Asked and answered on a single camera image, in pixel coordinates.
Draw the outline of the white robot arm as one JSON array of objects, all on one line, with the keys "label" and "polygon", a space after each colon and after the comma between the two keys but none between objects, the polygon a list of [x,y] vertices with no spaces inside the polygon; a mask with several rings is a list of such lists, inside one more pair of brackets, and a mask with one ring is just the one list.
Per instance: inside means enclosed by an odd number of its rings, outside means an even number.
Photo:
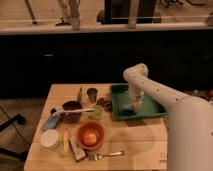
[{"label": "white robot arm", "polygon": [[133,104],[144,92],[168,113],[167,171],[213,171],[213,105],[149,79],[143,63],[123,77]]}]

